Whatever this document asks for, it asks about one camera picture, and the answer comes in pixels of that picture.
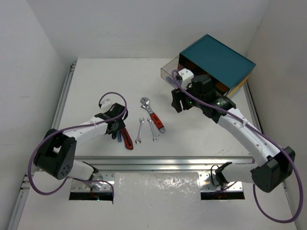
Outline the clear top drawer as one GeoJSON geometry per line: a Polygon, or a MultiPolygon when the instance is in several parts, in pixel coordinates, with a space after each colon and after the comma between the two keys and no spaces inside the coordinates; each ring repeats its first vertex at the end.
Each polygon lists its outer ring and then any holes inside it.
{"type": "Polygon", "coordinates": [[[160,69],[160,76],[163,80],[166,81],[166,77],[169,76],[172,78],[172,71],[173,70],[180,71],[183,67],[179,64],[179,55],[169,61],[165,66],[160,69]]]}

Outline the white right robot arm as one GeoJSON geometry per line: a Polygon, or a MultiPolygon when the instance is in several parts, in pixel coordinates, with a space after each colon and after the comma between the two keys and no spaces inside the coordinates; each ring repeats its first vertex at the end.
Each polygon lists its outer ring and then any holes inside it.
{"type": "Polygon", "coordinates": [[[220,127],[227,130],[254,158],[253,164],[227,162],[214,173],[218,186],[235,181],[254,184],[266,193],[274,190],[292,172],[295,152],[275,145],[256,129],[236,104],[225,95],[219,95],[207,75],[194,76],[187,69],[172,72],[174,84],[172,107],[180,113],[193,107],[220,127]]]}

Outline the small chrome open-end wrench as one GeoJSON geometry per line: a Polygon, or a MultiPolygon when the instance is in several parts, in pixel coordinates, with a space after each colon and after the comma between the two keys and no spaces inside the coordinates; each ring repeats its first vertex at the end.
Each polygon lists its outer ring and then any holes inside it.
{"type": "Polygon", "coordinates": [[[135,143],[136,144],[141,144],[142,140],[141,140],[141,133],[142,133],[142,126],[144,123],[144,118],[140,118],[139,119],[139,129],[138,129],[138,134],[137,134],[137,138],[135,139],[135,143]]]}
{"type": "Polygon", "coordinates": [[[149,123],[152,135],[153,135],[153,142],[157,142],[159,140],[158,136],[155,133],[154,127],[153,127],[153,123],[152,123],[152,119],[150,117],[147,118],[147,121],[149,123]]]}

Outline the teal drawer cabinet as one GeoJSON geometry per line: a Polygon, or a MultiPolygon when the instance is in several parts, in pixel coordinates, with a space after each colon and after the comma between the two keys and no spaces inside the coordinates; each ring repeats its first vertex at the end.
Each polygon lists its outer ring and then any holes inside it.
{"type": "Polygon", "coordinates": [[[219,94],[232,97],[243,86],[256,64],[206,34],[179,54],[177,69],[195,76],[208,74],[219,94]]]}

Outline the black handled adjustable wrench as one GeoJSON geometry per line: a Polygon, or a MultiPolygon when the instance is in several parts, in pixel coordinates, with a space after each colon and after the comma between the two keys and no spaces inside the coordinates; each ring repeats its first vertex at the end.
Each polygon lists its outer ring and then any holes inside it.
{"type": "Polygon", "coordinates": [[[116,132],[116,131],[113,131],[113,132],[112,132],[112,138],[113,138],[113,139],[116,139],[116,138],[117,138],[117,132],[116,132]]]}

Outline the blue red screwdriver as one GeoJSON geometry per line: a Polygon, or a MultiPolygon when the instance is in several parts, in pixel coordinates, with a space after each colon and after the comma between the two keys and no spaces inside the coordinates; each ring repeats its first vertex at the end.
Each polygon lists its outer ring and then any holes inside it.
{"type": "Polygon", "coordinates": [[[167,81],[169,84],[171,84],[173,87],[176,87],[176,84],[175,84],[174,80],[173,80],[171,77],[167,76],[167,77],[166,77],[166,81],[167,81]]]}

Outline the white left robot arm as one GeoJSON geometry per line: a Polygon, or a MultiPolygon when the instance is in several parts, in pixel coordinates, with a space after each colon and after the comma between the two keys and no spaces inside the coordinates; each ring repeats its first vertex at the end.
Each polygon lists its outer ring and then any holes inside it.
{"type": "Polygon", "coordinates": [[[122,117],[124,106],[114,103],[103,113],[94,115],[87,122],[67,131],[57,132],[51,129],[46,133],[49,138],[38,148],[33,163],[39,169],[47,172],[58,180],[66,177],[89,181],[97,169],[88,163],[75,160],[76,149],[90,140],[102,135],[115,135],[125,127],[122,117]]]}

